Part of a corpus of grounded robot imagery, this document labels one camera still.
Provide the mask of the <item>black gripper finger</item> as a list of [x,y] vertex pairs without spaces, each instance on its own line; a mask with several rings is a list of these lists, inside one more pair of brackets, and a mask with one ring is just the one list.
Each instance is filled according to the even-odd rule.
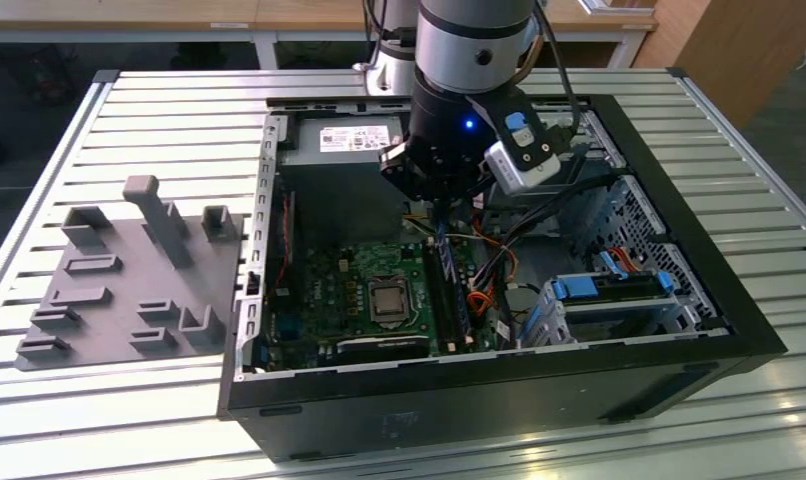
[[432,204],[431,224],[447,230],[447,184],[439,168],[440,157],[424,142],[404,142],[379,154],[380,173],[404,196]]
[[460,168],[448,179],[448,222],[471,217],[474,198],[495,183],[490,170]]

